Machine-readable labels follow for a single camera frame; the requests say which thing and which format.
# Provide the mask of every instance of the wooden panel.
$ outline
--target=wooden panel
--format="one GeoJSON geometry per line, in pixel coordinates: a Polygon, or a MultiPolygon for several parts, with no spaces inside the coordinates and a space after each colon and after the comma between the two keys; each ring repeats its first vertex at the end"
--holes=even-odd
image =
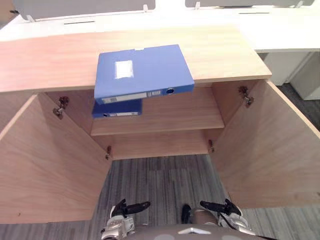
{"type": "Polygon", "coordinates": [[[45,94],[33,95],[0,133],[0,223],[92,217],[111,161],[45,94]]]}
{"type": "Polygon", "coordinates": [[[47,95],[57,103],[62,96],[69,97],[69,104],[65,109],[68,116],[88,134],[93,123],[92,110],[95,104],[94,90],[52,91],[47,95]]]}
{"type": "Polygon", "coordinates": [[[212,160],[242,208],[320,203],[320,133],[270,81],[258,81],[218,141],[212,160]]]}
{"type": "Polygon", "coordinates": [[[97,118],[91,135],[148,133],[223,128],[217,103],[210,88],[193,92],[145,98],[142,115],[97,118]]]}
{"type": "Polygon", "coordinates": [[[16,8],[12,4],[12,0],[1,0],[0,3],[0,28],[2,24],[8,23],[16,15],[11,13],[10,10],[15,10],[16,8]]]}
{"type": "Polygon", "coordinates": [[[31,92],[24,91],[8,92],[0,95],[0,131],[4,129],[31,95],[31,92]]]}
{"type": "Polygon", "coordinates": [[[99,53],[171,44],[196,84],[271,75],[231,25],[77,33],[0,42],[0,92],[93,88],[99,53]]]}
{"type": "Polygon", "coordinates": [[[212,92],[225,125],[228,124],[232,116],[244,102],[239,94],[239,87],[246,86],[250,93],[256,82],[257,80],[241,80],[215,82],[212,84],[212,92]]]}
{"type": "Polygon", "coordinates": [[[202,130],[94,136],[104,149],[112,146],[112,159],[207,154],[208,144],[202,130]]]}

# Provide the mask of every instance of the gray partition panel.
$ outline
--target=gray partition panel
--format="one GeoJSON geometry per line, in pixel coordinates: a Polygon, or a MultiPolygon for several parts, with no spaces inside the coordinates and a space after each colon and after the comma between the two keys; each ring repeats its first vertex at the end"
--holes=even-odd
{"type": "Polygon", "coordinates": [[[13,0],[15,9],[24,19],[54,18],[83,14],[100,14],[123,11],[149,10],[156,7],[156,0],[13,0]]]}
{"type": "MultiPolygon", "coordinates": [[[[315,0],[304,0],[304,6],[310,6],[315,0]]],[[[196,2],[200,2],[200,7],[246,7],[253,5],[275,5],[280,7],[289,7],[297,5],[300,0],[185,0],[185,6],[194,8],[196,2]]]]}

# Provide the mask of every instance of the white label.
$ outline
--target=white label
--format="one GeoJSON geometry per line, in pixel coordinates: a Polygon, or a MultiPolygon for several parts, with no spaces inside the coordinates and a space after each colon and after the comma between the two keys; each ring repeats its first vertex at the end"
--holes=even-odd
{"type": "Polygon", "coordinates": [[[116,113],[117,116],[136,116],[138,115],[137,111],[133,111],[133,112],[117,112],[116,113]]]}
{"type": "Polygon", "coordinates": [[[157,95],[160,95],[160,94],[161,94],[161,90],[152,92],[152,96],[157,96],[157,95]]]}
{"type": "Polygon", "coordinates": [[[134,70],[132,61],[116,61],[115,62],[115,79],[132,78],[134,70]]]}
{"type": "Polygon", "coordinates": [[[133,100],[133,99],[143,99],[147,97],[146,92],[142,93],[135,93],[130,95],[124,95],[124,96],[115,96],[115,97],[107,97],[102,98],[102,101],[105,104],[115,103],[115,102],[121,102],[121,101],[127,101],[127,100],[133,100]]]}
{"type": "Polygon", "coordinates": [[[119,117],[119,116],[137,116],[139,113],[137,111],[133,112],[117,112],[117,113],[110,113],[109,117],[119,117]]]}

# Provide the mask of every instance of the cabinet hinge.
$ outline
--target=cabinet hinge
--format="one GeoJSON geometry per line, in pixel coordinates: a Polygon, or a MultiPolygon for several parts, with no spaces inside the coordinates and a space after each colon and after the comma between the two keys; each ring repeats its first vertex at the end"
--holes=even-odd
{"type": "Polygon", "coordinates": [[[62,115],[63,111],[68,106],[70,100],[67,96],[61,96],[57,103],[58,107],[55,107],[52,111],[54,115],[56,115],[59,119],[62,119],[64,116],[62,115]]]}
{"type": "Polygon", "coordinates": [[[215,151],[214,142],[211,139],[209,139],[208,144],[210,153],[213,153],[215,151]]]}
{"type": "Polygon", "coordinates": [[[111,146],[109,145],[106,148],[106,154],[105,154],[105,159],[109,160],[111,158],[111,146]]]}
{"type": "Polygon", "coordinates": [[[251,104],[255,101],[255,99],[252,96],[249,96],[248,88],[246,86],[240,86],[238,88],[238,91],[245,101],[245,106],[248,108],[251,106],[251,104]]]}

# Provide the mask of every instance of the open cabinet door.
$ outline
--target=open cabinet door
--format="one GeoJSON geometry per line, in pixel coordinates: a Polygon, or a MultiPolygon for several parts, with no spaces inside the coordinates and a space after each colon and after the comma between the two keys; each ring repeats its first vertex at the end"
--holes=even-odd
{"type": "Polygon", "coordinates": [[[92,218],[111,165],[106,152],[44,93],[0,133],[0,223],[92,218]]]}
{"type": "Polygon", "coordinates": [[[254,103],[240,106],[211,153],[231,200],[241,208],[319,203],[320,133],[270,81],[249,96],[254,103]]]}

